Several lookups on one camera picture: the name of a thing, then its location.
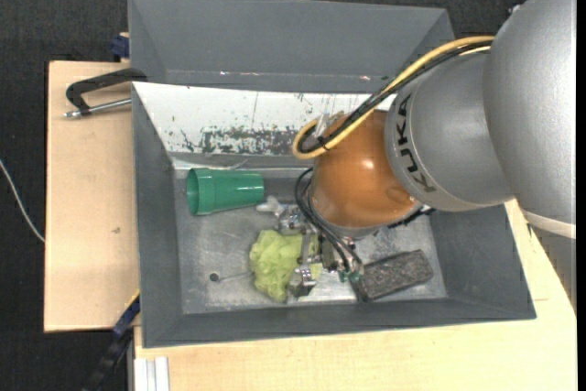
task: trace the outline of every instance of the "gray robot arm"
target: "gray robot arm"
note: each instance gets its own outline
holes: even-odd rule
[[[527,220],[576,233],[577,0],[528,0],[489,53],[403,88],[385,145],[403,187],[445,211],[517,198]]]

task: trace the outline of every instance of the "black clamp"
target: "black clamp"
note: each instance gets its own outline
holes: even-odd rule
[[[90,79],[76,81],[72,83],[65,92],[67,99],[73,104],[77,111],[69,111],[65,114],[65,117],[78,117],[87,116],[97,111],[103,111],[117,106],[130,104],[130,98],[124,100],[118,100],[116,102],[98,104],[91,107],[81,97],[83,94],[88,92],[94,92],[95,90],[101,90],[102,88],[111,87],[119,83],[126,81],[147,81],[146,75],[138,69],[123,69],[121,71],[106,73],[98,77],[92,77]]]

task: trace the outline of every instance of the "yellow cable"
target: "yellow cable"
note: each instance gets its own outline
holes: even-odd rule
[[[379,95],[382,94],[382,93],[384,93],[384,92],[386,92],[390,88],[393,88],[393,87],[397,86],[402,81],[408,79],[411,75],[413,75],[415,72],[417,72],[423,66],[425,66],[427,63],[429,63],[432,60],[436,59],[441,54],[445,54],[446,52],[450,52],[450,51],[452,51],[454,49],[463,48],[465,46],[470,46],[470,45],[477,44],[477,43],[484,43],[486,41],[492,41],[493,39],[494,39],[493,36],[474,36],[474,37],[469,37],[469,38],[456,39],[456,40],[451,41],[449,43],[443,44],[443,45],[439,46],[438,48],[435,48],[435,49],[431,50],[427,54],[424,54],[419,59],[417,59],[415,62],[413,62],[411,65],[409,65],[399,75],[397,75],[396,78],[393,81],[391,81],[379,93]],[[346,129],[344,129],[342,132],[340,132],[340,134],[338,136],[334,137],[330,142],[328,142],[328,144],[327,144],[328,149],[331,150],[332,148],[334,148],[338,144],[340,144],[340,142],[344,138],[346,138],[351,132],[353,132],[356,129],[356,127],[358,127],[364,121],[364,119],[366,119],[373,111],[374,111],[374,108],[371,109],[371,110],[368,110],[366,113],[364,113],[358,119],[356,119],[356,121],[354,121],[353,123],[351,123]],[[307,152],[307,153],[306,152],[300,152],[298,150],[299,141],[301,140],[301,138],[306,133],[308,133],[308,131],[317,122],[318,122],[318,120],[317,119],[314,119],[313,121],[311,121],[311,122],[307,123],[306,125],[304,125],[301,128],[301,130],[297,133],[297,135],[295,136],[295,138],[293,139],[293,146],[291,147],[291,151],[293,152],[293,155],[296,158],[301,159],[301,160],[308,160],[308,159],[311,159],[311,158],[318,157],[319,155],[321,155],[321,154],[323,154],[324,152],[327,151],[326,148],[324,148],[324,147],[316,148],[315,150],[312,150],[312,151]]]

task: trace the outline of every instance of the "white cable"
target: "white cable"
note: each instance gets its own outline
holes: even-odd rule
[[[12,190],[13,194],[15,195],[16,202],[18,202],[18,207],[20,207],[20,211],[25,216],[25,220],[27,221],[28,226],[33,231],[33,233],[35,234],[35,236],[40,241],[42,241],[43,243],[45,243],[45,237],[42,234],[40,234],[40,231],[37,229],[37,227],[35,226],[35,224],[32,223],[32,221],[30,220],[30,217],[28,216],[27,211],[25,210],[25,206],[22,205],[22,201],[20,200],[20,196],[18,195],[18,191],[16,190],[15,183],[12,182],[12,178],[10,177],[10,173],[8,173],[8,170],[4,166],[4,162],[2,161],[1,158],[0,158],[0,168],[2,169],[2,172],[5,174],[6,179],[8,180],[8,184],[10,185],[10,189]]]

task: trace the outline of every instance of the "green plastic cup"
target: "green plastic cup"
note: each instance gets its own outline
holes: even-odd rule
[[[187,203],[193,215],[255,205],[264,195],[263,177],[253,171],[192,168],[187,175]]]

